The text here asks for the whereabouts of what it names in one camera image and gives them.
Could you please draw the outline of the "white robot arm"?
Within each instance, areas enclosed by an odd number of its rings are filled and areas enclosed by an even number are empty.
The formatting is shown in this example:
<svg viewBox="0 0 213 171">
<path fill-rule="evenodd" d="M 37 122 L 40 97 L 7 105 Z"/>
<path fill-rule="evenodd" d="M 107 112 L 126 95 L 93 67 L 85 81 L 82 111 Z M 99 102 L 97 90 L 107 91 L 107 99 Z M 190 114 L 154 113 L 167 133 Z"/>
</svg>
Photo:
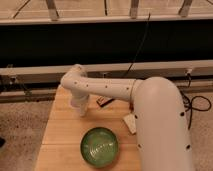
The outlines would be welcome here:
<svg viewBox="0 0 213 171">
<path fill-rule="evenodd" d="M 195 171 L 183 99 L 170 80 L 90 78 L 76 64 L 60 84 L 71 92 L 71 105 L 81 116 L 91 94 L 133 104 L 141 171 Z"/>
</svg>

